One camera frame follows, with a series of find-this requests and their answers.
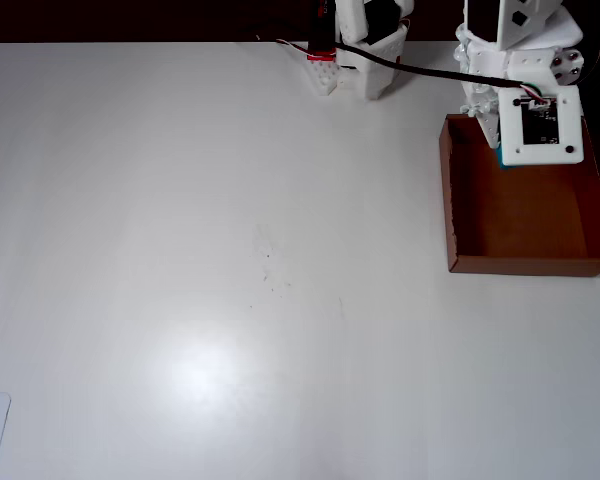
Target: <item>black circuit board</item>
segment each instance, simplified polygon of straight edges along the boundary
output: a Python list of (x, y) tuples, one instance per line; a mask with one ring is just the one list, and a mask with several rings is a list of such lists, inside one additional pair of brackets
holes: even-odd
[(548, 103), (542, 104), (530, 98), (520, 99), (522, 138), (525, 145), (560, 143), (557, 99), (545, 100)]

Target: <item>brown cardboard box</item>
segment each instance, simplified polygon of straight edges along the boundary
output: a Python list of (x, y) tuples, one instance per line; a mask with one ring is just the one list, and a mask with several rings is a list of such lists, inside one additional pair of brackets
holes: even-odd
[(586, 125), (577, 165), (503, 170), (478, 122), (448, 115), (440, 135), (449, 271), (600, 273), (600, 180)]

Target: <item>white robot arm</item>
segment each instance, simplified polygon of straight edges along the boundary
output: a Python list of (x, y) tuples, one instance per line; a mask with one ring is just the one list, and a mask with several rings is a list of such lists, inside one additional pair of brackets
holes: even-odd
[[(407, 69), (396, 63), (407, 35), (400, 19), (411, 13), (413, 0), (335, 4), (336, 42), (342, 43), (331, 61), (310, 58), (309, 72), (323, 95), (352, 86), (362, 98), (377, 99), (395, 78), (395, 69)], [(584, 159), (580, 97), (578, 87), (570, 86), (584, 64), (572, 48), (582, 40), (582, 31), (561, 4), (465, 0), (454, 55), (465, 80), (463, 112), (478, 119), (504, 165)], [(450, 72), (419, 73), (454, 78)], [(489, 78), (479, 83), (478, 77)]]
[(467, 104), (504, 165), (578, 163), (584, 159), (578, 80), (584, 64), (571, 48), (582, 31), (561, 0), (500, 0), (480, 10), (465, 0), (465, 22), (456, 35), (462, 72), (520, 80), (537, 86), (540, 99), (523, 89), (462, 82)]

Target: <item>dark background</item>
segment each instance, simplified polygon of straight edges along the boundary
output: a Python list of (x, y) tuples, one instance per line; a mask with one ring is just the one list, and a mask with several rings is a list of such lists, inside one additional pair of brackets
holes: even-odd
[[(0, 0), (0, 42), (307, 40), (314, 0)], [(464, 0), (416, 0), (408, 41), (455, 40)], [(600, 45), (600, 0), (564, 0), (584, 31), (587, 69)], [(600, 63), (581, 84), (600, 170)]]

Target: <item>table surface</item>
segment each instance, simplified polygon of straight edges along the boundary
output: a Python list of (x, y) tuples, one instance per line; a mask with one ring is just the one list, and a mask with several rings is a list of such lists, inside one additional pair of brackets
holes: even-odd
[(600, 480), (600, 277), (449, 274), (460, 85), (298, 61), (0, 45), (0, 480)]

